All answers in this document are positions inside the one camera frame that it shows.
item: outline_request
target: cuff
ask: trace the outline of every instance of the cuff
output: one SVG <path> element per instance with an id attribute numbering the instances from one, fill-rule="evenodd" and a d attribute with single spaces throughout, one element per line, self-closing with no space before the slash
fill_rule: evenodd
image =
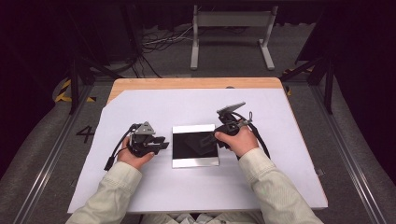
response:
<path id="1" fill-rule="evenodd" d="M 239 166 L 245 174 L 245 178 L 249 184 L 251 184 L 259 174 L 276 168 L 274 163 L 259 147 L 251 149 L 242 156 L 239 160 Z"/>
<path id="2" fill-rule="evenodd" d="M 130 193 L 134 193 L 141 178 L 142 173 L 133 166 L 122 161 L 116 162 L 104 176 L 105 180 L 122 189 L 128 190 Z"/>

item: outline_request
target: wooden table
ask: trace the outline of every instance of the wooden table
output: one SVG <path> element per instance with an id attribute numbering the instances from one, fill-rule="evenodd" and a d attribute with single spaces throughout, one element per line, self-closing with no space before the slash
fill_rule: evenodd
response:
<path id="1" fill-rule="evenodd" d="M 114 82 L 107 103 L 127 90 L 283 88 L 277 77 L 120 78 Z"/>

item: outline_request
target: finger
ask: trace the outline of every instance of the finger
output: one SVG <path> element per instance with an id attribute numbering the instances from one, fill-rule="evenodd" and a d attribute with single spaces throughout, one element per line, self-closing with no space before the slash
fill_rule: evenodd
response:
<path id="1" fill-rule="evenodd" d="M 125 148 L 128 145 L 129 142 L 129 137 L 125 137 L 124 140 L 122 140 L 122 148 Z"/>
<path id="2" fill-rule="evenodd" d="M 239 131 L 250 131 L 249 127 L 247 125 L 244 125 L 239 128 Z"/>
<path id="3" fill-rule="evenodd" d="M 153 157 L 154 157 L 154 152 L 150 152 L 150 153 L 144 155 L 142 158 L 140 158 L 140 160 L 141 160 L 143 163 L 146 163 L 146 162 L 148 162 L 148 161 L 151 161 L 151 159 L 152 159 Z"/>
<path id="4" fill-rule="evenodd" d="M 221 142 L 229 143 L 232 141 L 233 137 L 228 135 L 227 133 L 222 133 L 222 132 L 215 132 L 215 137 L 219 139 Z"/>

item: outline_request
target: metal rail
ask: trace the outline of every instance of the metal rail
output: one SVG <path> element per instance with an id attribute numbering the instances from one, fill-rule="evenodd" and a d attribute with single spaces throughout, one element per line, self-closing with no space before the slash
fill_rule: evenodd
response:
<path id="1" fill-rule="evenodd" d="M 81 103 L 78 105 L 73 115 L 70 115 L 67 118 L 61 130 L 61 133 L 59 134 L 54 146 L 52 147 L 52 150 L 49 153 L 46 162 L 41 168 L 41 171 L 38 173 L 37 178 L 35 179 L 35 183 L 30 189 L 30 192 L 26 197 L 19 213 L 15 217 L 13 223 L 18 223 L 18 224 L 27 223 L 30 215 L 32 215 L 33 210 L 35 209 L 35 206 L 37 205 L 37 202 L 40 199 L 40 196 L 50 179 L 52 171 L 54 170 L 55 165 L 59 160 L 62 151 L 64 150 L 64 145 L 67 136 L 69 135 L 70 130 L 72 129 L 76 119 L 78 118 L 78 114 L 81 111 L 81 108 L 84 106 L 84 103 L 86 101 L 85 99 L 89 97 L 91 90 L 92 90 L 92 86 L 84 86 L 82 88 L 82 93 L 79 97 L 79 101 Z"/>
<path id="2" fill-rule="evenodd" d="M 318 103 L 318 106 L 320 108 L 320 112 L 323 114 L 324 118 L 326 119 L 327 124 L 331 128 L 332 135 L 336 141 L 336 144 L 338 146 L 338 152 L 341 155 L 341 158 L 346 165 L 346 169 L 349 172 L 349 175 L 352 179 L 353 184 L 355 185 L 355 188 L 359 195 L 361 196 L 361 201 L 363 202 L 364 207 L 367 210 L 367 214 L 369 215 L 370 219 L 372 220 L 373 223 L 375 224 L 385 224 L 387 221 L 384 219 L 384 216 L 382 215 L 381 210 L 379 209 L 375 198 L 370 191 L 370 188 L 367 183 L 367 179 L 361 170 L 361 167 L 355 160 L 354 156 L 350 152 L 346 141 L 341 135 L 340 128 L 338 127 L 338 124 L 334 118 L 333 115 L 329 115 L 327 113 L 327 109 L 325 105 L 323 104 L 323 94 L 320 91 L 318 86 L 310 86 L 310 89 L 312 91 L 312 94 L 315 97 L 315 100 Z"/>

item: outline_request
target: person's right hand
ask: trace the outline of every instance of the person's right hand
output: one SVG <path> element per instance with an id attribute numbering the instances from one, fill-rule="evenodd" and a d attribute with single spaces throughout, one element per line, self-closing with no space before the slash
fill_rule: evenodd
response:
<path id="1" fill-rule="evenodd" d="M 242 126 L 239 133 L 235 136 L 230 136 L 226 133 L 216 132 L 215 137 L 221 142 L 226 143 L 238 157 L 242 157 L 251 149 L 259 146 L 256 136 L 249 129 L 248 126 Z"/>

